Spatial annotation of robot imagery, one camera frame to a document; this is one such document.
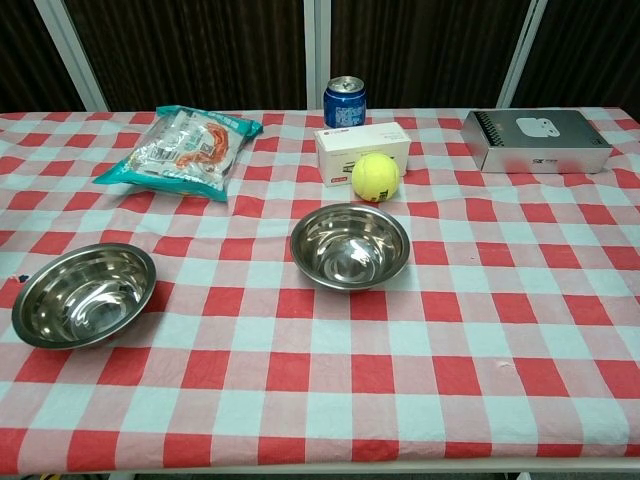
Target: metal box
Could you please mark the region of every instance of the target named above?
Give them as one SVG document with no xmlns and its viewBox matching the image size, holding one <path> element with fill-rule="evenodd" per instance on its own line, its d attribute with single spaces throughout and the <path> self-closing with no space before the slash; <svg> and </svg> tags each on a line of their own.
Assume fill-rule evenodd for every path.
<svg viewBox="0 0 640 480">
<path fill-rule="evenodd" d="M 483 172 L 597 173 L 613 148 L 577 110 L 472 110 L 464 138 Z"/>
</svg>

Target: tennis ball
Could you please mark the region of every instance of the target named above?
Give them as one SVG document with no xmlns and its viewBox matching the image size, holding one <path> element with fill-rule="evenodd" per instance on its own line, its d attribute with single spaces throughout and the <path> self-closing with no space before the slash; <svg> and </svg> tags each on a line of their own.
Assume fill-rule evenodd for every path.
<svg viewBox="0 0 640 480">
<path fill-rule="evenodd" d="M 351 173 L 353 190 L 369 202 L 383 202 L 393 196 L 400 182 L 396 162 L 384 153 L 368 153 L 356 162 Z"/>
</svg>

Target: blue can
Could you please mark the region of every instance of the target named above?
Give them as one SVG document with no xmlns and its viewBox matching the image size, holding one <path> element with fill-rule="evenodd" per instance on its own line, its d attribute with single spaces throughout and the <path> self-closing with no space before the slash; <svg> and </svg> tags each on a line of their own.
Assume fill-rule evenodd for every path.
<svg viewBox="0 0 640 480">
<path fill-rule="evenodd" d="M 329 80 L 324 91 L 324 123 L 331 128 L 364 125 L 367 92 L 364 82 L 343 76 Z"/>
</svg>

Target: snack bag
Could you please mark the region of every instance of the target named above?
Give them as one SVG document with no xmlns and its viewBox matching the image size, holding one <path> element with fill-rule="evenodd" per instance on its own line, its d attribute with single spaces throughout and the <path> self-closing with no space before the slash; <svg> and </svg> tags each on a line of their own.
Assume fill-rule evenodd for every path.
<svg viewBox="0 0 640 480">
<path fill-rule="evenodd" d="M 169 106 L 136 149 L 94 183 L 132 183 L 157 190 L 227 200 L 226 180 L 244 142 L 262 132 L 253 120 Z"/>
</svg>

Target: stainless steel bowl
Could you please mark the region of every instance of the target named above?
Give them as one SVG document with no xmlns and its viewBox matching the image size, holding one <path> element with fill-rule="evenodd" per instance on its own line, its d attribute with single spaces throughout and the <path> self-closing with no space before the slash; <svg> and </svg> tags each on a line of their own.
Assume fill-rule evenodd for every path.
<svg viewBox="0 0 640 480">
<path fill-rule="evenodd" d="M 396 219 L 373 207 L 320 208 L 291 233 L 293 259 L 307 276 L 336 290 L 366 290 L 396 275 L 410 243 Z"/>
<path fill-rule="evenodd" d="M 155 282 L 151 257 L 137 247 L 119 243 L 83 247 L 29 279 L 13 306 L 13 328 L 35 347 L 95 344 L 140 313 Z"/>
</svg>

